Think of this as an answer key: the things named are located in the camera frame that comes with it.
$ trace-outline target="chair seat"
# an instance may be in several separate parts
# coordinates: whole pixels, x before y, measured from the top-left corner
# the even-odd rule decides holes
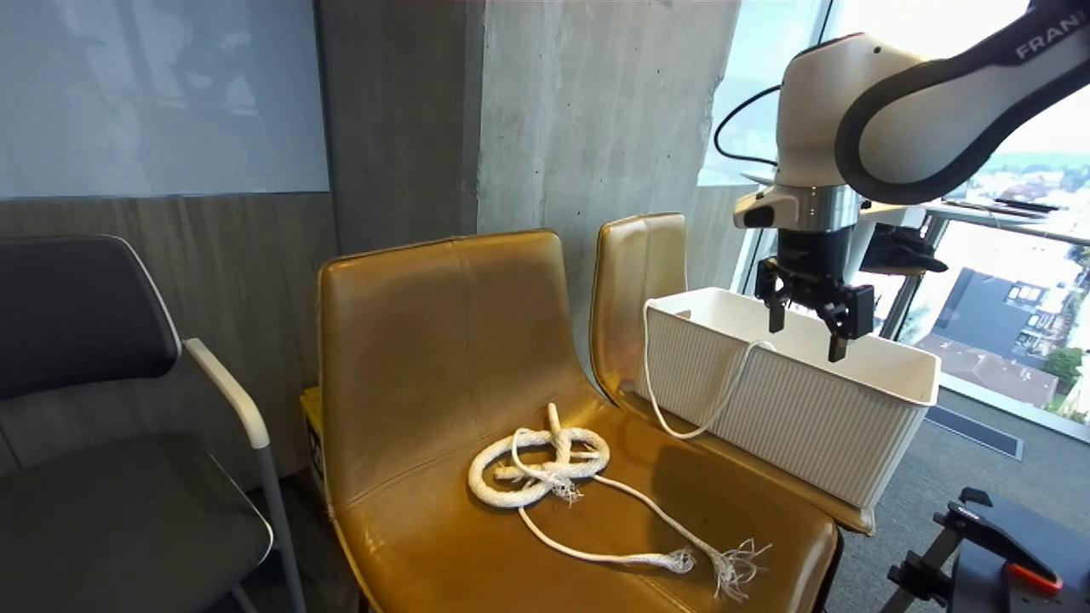
[[[272,531],[180,431],[18,470],[0,487],[5,611],[200,611]]]
[[[754,538],[773,544],[748,581],[746,611],[811,611],[837,556],[827,514],[726,464],[667,438],[652,418],[600,403],[559,403],[566,426],[587,426],[609,442],[612,479],[652,493],[667,514],[716,549]],[[545,410],[520,426],[545,426]],[[391,478],[337,512],[360,586],[385,611],[736,611],[711,590],[711,565],[694,553],[688,577],[617,568],[545,549],[513,512],[493,512],[467,489],[478,449],[444,449],[420,470]],[[545,535],[587,553],[676,553],[688,544],[633,496],[578,484],[578,501],[545,496],[532,519]]]

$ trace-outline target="black cable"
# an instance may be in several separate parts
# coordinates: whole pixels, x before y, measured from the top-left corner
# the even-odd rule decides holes
[[[733,154],[733,149],[722,149],[722,143],[719,143],[726,124],[733,124],[744,108],[748,108],[754,103],[761,103],[763,96],[773,96],[773,91],[779,91],[779,85],[761,87],[758,96],[744,100],[736,108],[729,108],[729,111],[722,115],[722,124],[719,124],[716,132],[711,132],[711,146],[719,149],[719,158],[726,158],[726,161],[744,161],[744,162],[778,168],[778,161]]]

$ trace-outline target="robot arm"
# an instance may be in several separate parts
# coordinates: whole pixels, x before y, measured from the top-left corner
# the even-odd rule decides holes
[[[770,329],[784,328],[788,304],[804,304],[832,329],[827,356],[844,356],[875,311],[870,285],[844,283],[854,195],[932,202],[1087,81],[1090,0],[1035,0],[1014,25],[945,61],[867,35],[797,56],[779,85],[773,190],[736,204],[736,225],[779,233],[778,257],[758,269]]]

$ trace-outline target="black office chair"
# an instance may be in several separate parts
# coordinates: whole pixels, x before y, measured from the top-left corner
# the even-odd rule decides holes
[[[197,338],[177,338],[141,257],[107,234],[0,243],[0,398],[158,378],[180,353],[240,411],[272,527],[192,431],[77,449],[0,478],[0,611],[200,611],[272,544],[306,611],[265,422]]]

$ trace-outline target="mustard yellow chair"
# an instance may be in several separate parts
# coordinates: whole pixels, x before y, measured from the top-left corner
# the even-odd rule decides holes
[[[590,308],[590,364],[600,387],[625,410],[652,411],[639,393],[644,383],[644,300],[688,291],[688,233],[684,216],[626,216],[605,220],[597,234],[597,276]],[[795,496],[820,507],[827,522],[847,531],[873,531],[875,519],[867,507],[844,505],[835,493],[773,467],[738,446],[702,436],[691,438],[706,453],[726,456],[738,470],[792,489]]]
[[[374,611],[814,611],[837,531],[761,472],[667,438],[587,378],[551,233],[445,238],[333,260],[322,269],[326,512]],[[469,461],[518,426],[609,442],[605,472],[652,493],[719,549],[770,544],[744,602],[688,577],[593,565],[545,549],[513,512],[467,487]],[[657,514],[600,484],[527,514],[590,553],[684,544]]]

